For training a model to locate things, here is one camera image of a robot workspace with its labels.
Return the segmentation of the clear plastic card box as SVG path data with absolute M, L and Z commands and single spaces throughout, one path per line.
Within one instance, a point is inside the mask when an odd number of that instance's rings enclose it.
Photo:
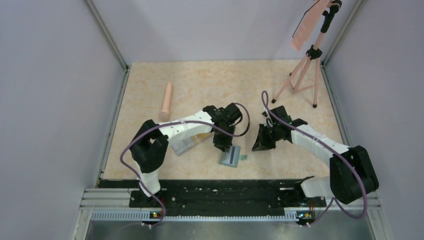
M 181 156 L 213 136 L 212 132 L 196 134 L 176 142 L 171 148 L 177 156 Z

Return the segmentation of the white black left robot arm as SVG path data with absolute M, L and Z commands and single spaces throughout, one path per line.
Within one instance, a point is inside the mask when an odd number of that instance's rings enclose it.
M 213 133 L 214 147 L 222 152 L 228 150 L 236 136 L 236 125 L 243 120 L 240 107 L 238 103 L 226 107 L 208 105 L 178 120 L 145 121 L 129 146 L 131 157 L 138 165 L 136 175 L 142 189 L 141 200 L 149 207 L 160 202 L 159 169 L 169 146 L 199 134 Z

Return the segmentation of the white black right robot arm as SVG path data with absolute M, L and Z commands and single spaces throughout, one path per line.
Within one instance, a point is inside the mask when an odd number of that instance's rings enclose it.
M 329 168 L 329 176 L 307 177 L 300 182 L 300 188 L 293 192 L 297 205 L 307 206 L 314 197 L 334 197 L 347 205 L 379 188 L 368 151 L 361 145 L 348 146 L 328 138 L 305 120 L 292 119 L 284 106 L 262 115 L 265 123 L 259 125 L 252 151 L 271 150 L 278 141 L 288 141 L 305 148 Z

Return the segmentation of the gold VIP credit card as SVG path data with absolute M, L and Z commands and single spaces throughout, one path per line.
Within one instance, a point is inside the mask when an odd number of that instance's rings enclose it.
M 200 133 L 200 134 L 197 134 L 194 139 L 195 139 L 195 142 L 197 144 L 200 144 L 200 143 L 212 138 L 213 136 L 214 136 L 214 134 L 212 132 Z

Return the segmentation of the silver cards in box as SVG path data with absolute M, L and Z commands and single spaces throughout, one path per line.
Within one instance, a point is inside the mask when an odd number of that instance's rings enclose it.
M 177 156 L 181 156 L 196 146 L 196 142 L 191 138 L 180 140 L 171 147 Z

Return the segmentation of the pink tripod stand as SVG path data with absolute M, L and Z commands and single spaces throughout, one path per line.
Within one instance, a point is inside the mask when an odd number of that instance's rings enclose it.
M 300 62 L 297 64 L 297 66 L 289 73 L 289 77 L 286 80 L 286 82 L 282 85 L 282 87 L 277 92 L 277 94 L 272 98 L 271 102 L 273 104 L 278 100 L 278 98 L 280 97 L 282 92 L 287 87 L 290 87 L 293 93 L 298 93 L 298 92 L 305 91 L 305 90 L 313 88 L 314 94 L 313 94 L 312 107 L 315 109 L 318 106 L 318 88 L 319 88 L 318 74 L 319 74 L 319 69 L 320 69 L 321 56 L 323 54 L 323 51 L 320 49 L 320 46 L 321 46 L 321 43 L 323 42 L 324 36 L 328 32 L 328 29 L 329 29 L 335 15 L 339 12 L 342 5 L 343 5 L 343 3 L 342 3 L 341 0 L 330 0 L 329 4 L 327 5 L 327 9 L 320 16 L 320 18 L 323 17 L 323 22 L 322 22 L 322 26 L 320 28 L 320 32 L 319 32 L 319 34 L 316 38 L 316 41 L 305 52 L 304 57 L 300 60 Z M 303 79 L 305 78 L 306 73 L 309 70 L 312 62 L 315 62 L 315 65 L 316 65 L 314 83 L 312 85 L 301 88 L 301 83 L 302 83 Z

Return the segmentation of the pink flat panel on tripod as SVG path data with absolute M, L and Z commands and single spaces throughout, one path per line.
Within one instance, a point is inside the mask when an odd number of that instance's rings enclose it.
M 312 6 L 305 12 L 299 26 L 292 37 L 291 46 L 300 51 L 304 43 L 309 39 L 317 25 L 322 13 L 328 8 L 330 0 L 314 0 Z

